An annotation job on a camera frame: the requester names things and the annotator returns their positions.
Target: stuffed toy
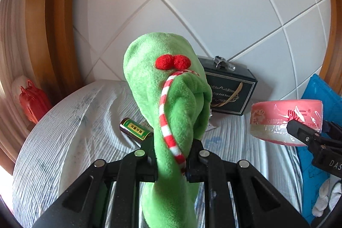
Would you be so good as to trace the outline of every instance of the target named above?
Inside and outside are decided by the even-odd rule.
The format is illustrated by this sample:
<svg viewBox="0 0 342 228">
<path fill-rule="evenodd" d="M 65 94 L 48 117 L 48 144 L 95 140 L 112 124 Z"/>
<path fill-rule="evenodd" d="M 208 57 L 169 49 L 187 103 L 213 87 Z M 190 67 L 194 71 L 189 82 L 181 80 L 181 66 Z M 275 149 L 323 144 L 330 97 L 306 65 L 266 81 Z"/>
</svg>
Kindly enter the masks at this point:
<svg viewBox="0 0 342 228">
<path fill-rule="evenodd" d="M 150 33 L 130 44 L 124 75 L 154 129 L 158 180 L 143 189 L 145 220 L 150 228 L 196 228 L 198 184 L 188 183 L 184 171 L 192 141 L 209 121 L 212 93 L 204 69 L 185 38 Z"/>
</svg>

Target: gift box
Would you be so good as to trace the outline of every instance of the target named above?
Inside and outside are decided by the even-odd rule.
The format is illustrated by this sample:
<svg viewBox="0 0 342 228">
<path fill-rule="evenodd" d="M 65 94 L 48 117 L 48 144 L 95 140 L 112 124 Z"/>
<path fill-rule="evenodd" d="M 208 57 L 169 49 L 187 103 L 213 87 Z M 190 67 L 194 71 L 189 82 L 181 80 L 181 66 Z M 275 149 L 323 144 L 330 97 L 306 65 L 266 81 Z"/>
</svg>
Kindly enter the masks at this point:
<svg viewBox="0 0 342 228">
<path fill-rule="evenodd" d="M 257 79 L 246 68 L 226 61 L 199 57 L 213 98 L 211 109 L 216 112 L 242 115 L 257 85 Z"/>
</svg>

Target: plastic wrap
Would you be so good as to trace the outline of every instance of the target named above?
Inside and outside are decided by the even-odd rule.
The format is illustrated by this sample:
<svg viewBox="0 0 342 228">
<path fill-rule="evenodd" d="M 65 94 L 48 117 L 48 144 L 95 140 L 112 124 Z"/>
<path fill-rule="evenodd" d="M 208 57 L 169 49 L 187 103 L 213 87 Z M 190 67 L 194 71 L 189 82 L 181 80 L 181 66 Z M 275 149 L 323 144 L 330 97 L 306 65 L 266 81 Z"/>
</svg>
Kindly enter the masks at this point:
<svg viewBox="0 0 342 228">
<path fill-rule="evenodd" d="M 287 133 L 290 120 L 297 120 L 321 132 L 323 104 L 319 100 L 283 100 L 252 105 L 250 133 L 259 139 L 288 146 L 305 146 Z"/>
</svg>

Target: red fuzzy nose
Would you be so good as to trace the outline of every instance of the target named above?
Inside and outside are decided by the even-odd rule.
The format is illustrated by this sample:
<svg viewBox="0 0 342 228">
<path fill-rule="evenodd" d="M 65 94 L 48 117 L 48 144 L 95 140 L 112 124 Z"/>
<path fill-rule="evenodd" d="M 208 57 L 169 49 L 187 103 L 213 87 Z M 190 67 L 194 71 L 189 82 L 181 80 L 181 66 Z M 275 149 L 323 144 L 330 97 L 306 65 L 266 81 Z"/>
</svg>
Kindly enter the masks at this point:
<svg viewBox="0 0 342 228">
<path fill-rule="evenodd" d="M 170 70 L 170 69 L 177 69 L 177 70 L 186 70 L 191 66 L 191 61 L 188 57 L 177 54 L 164 54 L 159 56 L 156 59 L 156 68 L 160 70 Z"/>
</svg>

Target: striped trim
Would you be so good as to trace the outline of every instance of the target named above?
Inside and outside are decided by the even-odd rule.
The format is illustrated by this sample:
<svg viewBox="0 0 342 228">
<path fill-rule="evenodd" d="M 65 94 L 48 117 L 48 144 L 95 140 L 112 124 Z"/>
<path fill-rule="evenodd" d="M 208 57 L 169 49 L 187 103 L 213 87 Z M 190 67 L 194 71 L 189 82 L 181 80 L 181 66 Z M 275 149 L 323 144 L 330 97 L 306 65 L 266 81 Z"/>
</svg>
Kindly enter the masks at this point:
<svg viewBox="0 0 342 228">
<path fill-rule="evenodd" d="M 171 151 L 172 155 L 174 156 L 177 164 L 179 165 L 181 172 L 185 173 L 185 168 L 186 168 L 186 160 L 185 156 L 182 154 L 182 151 L 179 149 L 179 146 L 173 137 L 173 134 L 171 133 L 168 121 L 166 119 L 166 115 L 164 112 L 164 105 L 166 103 L 166 98 L 170 89 L 170 86 L 174 79 L 184 73 L 193 73 L 199 76 L 194 71 L 191 70 L 180 70 L 177 72 L 172 73 L 168 79 L 165 81 L 163 89 L 161 91 L 161 96 L 160 96 L 160 102 L 159 102 L 159 123 L 161 127 L 161 133 L 163 134 L 164 141 L 166 145 L 168 146 L 169 150 Z"/>
</svg>

